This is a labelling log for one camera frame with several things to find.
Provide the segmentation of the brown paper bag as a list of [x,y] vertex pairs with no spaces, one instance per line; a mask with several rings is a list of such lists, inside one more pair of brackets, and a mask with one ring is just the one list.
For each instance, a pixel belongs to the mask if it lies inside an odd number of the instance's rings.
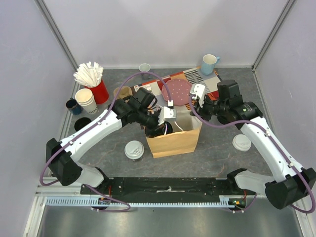
[[177,119],[171,123],[173,132],[166,135],[147,138],[150,151],[154,158],[162,158],[195,151],[202,122],[190,111],[178,111]]

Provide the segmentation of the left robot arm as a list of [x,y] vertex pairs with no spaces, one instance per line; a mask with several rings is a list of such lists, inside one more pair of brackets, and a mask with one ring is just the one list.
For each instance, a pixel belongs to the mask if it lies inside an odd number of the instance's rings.
[[140,88],[127,100],[114,100],[98,118],[75,134],[61,141],[50,139],[46,144],[46,161],[57,182],[62,186],[79,182],[90,185],[97,194],[104,194],[108,190],[106,175],[99,168],[83,165],[79,160],[102,139],[127,124],[136,122],[148,131],[162,129],[158,113],[149,112],[149,106],[156,101],[151,92]]

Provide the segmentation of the white paper cup stack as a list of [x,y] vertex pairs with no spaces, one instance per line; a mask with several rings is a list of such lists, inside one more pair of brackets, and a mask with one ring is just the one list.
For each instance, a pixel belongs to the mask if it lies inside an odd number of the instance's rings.
[[90,89],[80,89],[76,92],[75,99],[87,113],[94,114],[98,111],[94,95]]

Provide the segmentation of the pink dotted plate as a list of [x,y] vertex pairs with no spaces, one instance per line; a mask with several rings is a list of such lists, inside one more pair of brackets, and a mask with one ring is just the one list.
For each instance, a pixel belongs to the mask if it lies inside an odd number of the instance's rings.
[[171,79],[166,82],[174,106],[184,106],[188,103],[192,84],[185,79]]

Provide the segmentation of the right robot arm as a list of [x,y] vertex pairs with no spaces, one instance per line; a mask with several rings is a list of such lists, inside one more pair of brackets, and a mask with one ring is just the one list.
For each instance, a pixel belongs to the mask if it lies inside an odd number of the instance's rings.
[[305,169],[286,150],[268,126],[263,113],[253,102],[244,102],[235,80],[224,80],[217,84],[219,97],[211,100],[202,84],[194,84],[190,90],[189,105],[193,115],[204,124],[210,123],[212,116],[219,118],[218,128],[235,125],[256,147],[270,168],[271,176],[252,173],[245,168],[228,174],[227,191],[238,194],[249,190],[264,194],[277,209],[283,209],[306,196],[310,196],[312,206],[301,210],[310,214],[316,209],[312,188],[316,182],[313,168]]

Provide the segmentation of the small grey patterned mug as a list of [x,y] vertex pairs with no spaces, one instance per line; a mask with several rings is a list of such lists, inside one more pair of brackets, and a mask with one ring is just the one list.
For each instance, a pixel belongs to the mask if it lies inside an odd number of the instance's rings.
[[143,63],[143,64],[139,65],[139,71],[141,72],[141,78],[143,80],[149,79],[150,75],[147,74],[147,72],[149,72],[150,70],[151,70],[150,64]]

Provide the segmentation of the red straw holder cup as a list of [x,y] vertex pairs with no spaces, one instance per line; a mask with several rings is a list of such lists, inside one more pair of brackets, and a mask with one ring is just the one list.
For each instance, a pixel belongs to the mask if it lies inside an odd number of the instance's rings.
[[109,99],[109,94],[103,80],[96,87],[85,86],[84,88],[92,91],[96,104],[103,104]]

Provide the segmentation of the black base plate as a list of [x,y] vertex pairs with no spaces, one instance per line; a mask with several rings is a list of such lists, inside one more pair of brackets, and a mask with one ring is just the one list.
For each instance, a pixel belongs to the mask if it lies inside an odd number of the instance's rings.
[[255,194],[253,191],[239,189],[226,178],[211,177],[114,177],[101,183],[96,190],[128,203],[133,201],[217,201],[219,196]]

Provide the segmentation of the light blue mug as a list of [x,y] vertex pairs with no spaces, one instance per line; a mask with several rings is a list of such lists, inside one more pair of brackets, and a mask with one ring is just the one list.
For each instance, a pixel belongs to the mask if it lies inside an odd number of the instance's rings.
[[212,54],[204,55],[202,58],[201,72],[203,75],[208,76],[213,73],[216,64],[220,61],[219,56]]

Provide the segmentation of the dark blue mug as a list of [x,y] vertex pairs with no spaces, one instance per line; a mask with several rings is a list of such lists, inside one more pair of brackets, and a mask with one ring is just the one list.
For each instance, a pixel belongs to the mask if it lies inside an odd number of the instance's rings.
[[66,108],[73,114],[73,115],[79,115],[82,113],[82,107],[81,105],[77,102],[76,99],[70,98],[66,102]]

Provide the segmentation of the white lid stack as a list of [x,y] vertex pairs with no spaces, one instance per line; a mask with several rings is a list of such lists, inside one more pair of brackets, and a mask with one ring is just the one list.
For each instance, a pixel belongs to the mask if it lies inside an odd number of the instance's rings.
[[244,134],[236,135],[233,138],[232,144],[237,150],[243,151],[243,152],[249,151],[252,145],[250,139]]

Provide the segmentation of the black plastic cup stack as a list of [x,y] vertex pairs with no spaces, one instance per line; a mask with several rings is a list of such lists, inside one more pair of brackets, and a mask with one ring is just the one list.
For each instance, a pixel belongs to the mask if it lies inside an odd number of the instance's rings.
[[91,123],[90,118],[87,118],[87,117],[79,118],[74,124],[74,129],[75,129],[75,131],[79,131],[82,128],[84,128],[85,126],[87,126],[89,123]]

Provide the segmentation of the white wrapped straws bundle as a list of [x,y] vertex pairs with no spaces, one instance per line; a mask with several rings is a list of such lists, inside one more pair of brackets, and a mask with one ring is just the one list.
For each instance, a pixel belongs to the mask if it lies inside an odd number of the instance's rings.
[[93,65],[91,62],[82,63],[73,76],[77,83],[89,88],[94,88],[101,83],[103,70],[104,68],[96,62],[94,62]]

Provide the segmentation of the black lid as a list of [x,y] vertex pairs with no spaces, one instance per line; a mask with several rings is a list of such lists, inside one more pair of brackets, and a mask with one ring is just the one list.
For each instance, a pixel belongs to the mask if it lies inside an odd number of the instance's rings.
[[171,134],[171,133],[173,133],[173,127],[172,127],[171,123],[165,121],[164,127],[162,129],[162,134],[167,135],[167,134]]

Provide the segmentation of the patchwork placemat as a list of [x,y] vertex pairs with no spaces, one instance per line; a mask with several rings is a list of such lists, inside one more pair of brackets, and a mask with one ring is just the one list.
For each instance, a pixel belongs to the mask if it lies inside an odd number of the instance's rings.
[[[180,71],[175,74],[167,75],[162,77],[162,79],[165,82],[168,82],[172,79],[185,79],[191,84],[203,84],[206,89],[206,93],[211,93],[214,91],[217,91],[217,83],[221,81],[220,76],[218,73],[214,70],[212,74],[205,76],[202,74],[200,67],[192,68],[184,71]],[[163,84],[160,80],[154,79],[149,82],[143,82],[138,85],[134,85],[131,87],[132,94],[135,94],[139,88],[146,88],[150,89],[150,92],[154,94],[155,96],[161,95],[161,90],[163,87]]]

